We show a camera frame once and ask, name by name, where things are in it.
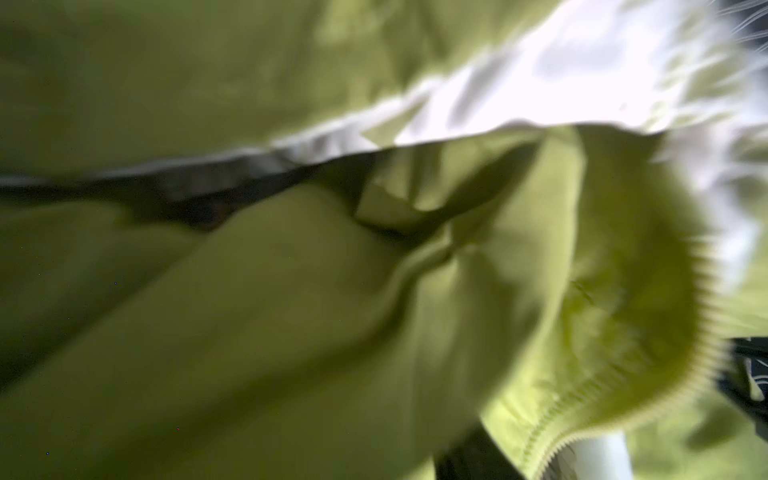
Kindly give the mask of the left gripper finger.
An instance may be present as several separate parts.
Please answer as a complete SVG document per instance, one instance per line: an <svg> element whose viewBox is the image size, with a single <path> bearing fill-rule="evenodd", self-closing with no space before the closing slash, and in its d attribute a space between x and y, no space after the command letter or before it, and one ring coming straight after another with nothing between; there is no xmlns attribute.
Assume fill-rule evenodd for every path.
<svg viewBox="0 0 768 480"><path fill-rule="evenodd" d="M437 480L523 480L480 423L434 462Z"/></svg>

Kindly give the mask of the green zip-up jacket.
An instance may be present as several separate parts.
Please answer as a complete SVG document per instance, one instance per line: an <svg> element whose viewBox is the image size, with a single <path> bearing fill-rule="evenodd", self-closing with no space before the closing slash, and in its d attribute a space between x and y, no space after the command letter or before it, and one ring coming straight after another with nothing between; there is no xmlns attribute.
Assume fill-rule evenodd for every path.
<svg viewBox="0 0 768 480"><path fill-rule="evenodd" d="M767 475L763 1L5 1L1 475Z"/></svg>

